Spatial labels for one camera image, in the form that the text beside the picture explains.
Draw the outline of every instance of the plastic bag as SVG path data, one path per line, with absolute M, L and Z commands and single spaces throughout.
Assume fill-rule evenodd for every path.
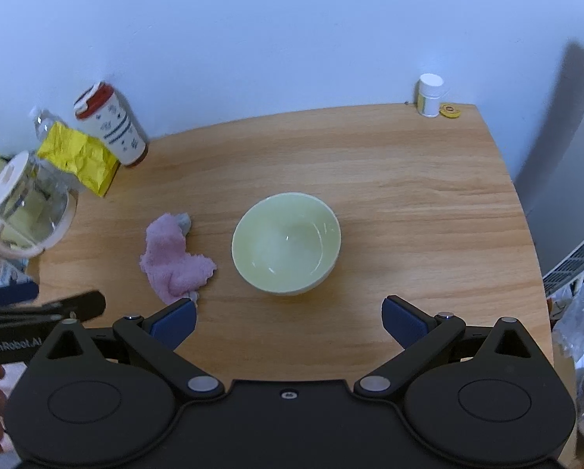
M 584 353 L 584 284 L 553 328 L 553 340 L 563 349 L 563 355 L 577 362 Z
M 568 305 L 572 303 L 572 289 L 570 289 L 570 284 L 552 294 L 550 296 L 550 301 L 552 303 L 550 309 L 550 320 L 559 321 L 559 319 L 563 317 L 563 312 Z
M 36 152 L 38 158 L 59 170 L 74 174 L 99 197 L 103 197 L 114 179 L 119 162 L 96 137 L 56 121 Z

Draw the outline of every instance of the light green bowl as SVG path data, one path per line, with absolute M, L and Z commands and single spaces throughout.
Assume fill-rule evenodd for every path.
M 335 214 L 312 195 L 285 192 L 259 201 L 233 233 L 231 255 L 244 280 L 272 294 L 300 294 L 335 266 L 342 236 Z

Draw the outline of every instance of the jar handle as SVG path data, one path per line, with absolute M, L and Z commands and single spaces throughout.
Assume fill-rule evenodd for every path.
M 6 259 L 29 259 L 34 258 L 43 253 L 44 248 L 40 245 L 32 245 L 29 248 L 9 247 L 1 239 L 1 233 L 5 224 L 0 219 L 0 256 Z

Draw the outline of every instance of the yellow foil package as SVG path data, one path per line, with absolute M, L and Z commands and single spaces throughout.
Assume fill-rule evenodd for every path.
M 54 123 L 36 155 L 56 168 L 72 172 L 79 181 L 103 197 L 114 179 L 119 162 L 96 137 Z

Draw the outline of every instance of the glass jar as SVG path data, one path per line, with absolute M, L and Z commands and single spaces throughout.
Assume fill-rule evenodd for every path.
M 0 255 L 30 258 L 55 245 L 71 225 L 76 204 L 66 185 L 34 156 L 16 155 L 0 172 Z M 4 242 L 6 226 L 29 247 Z

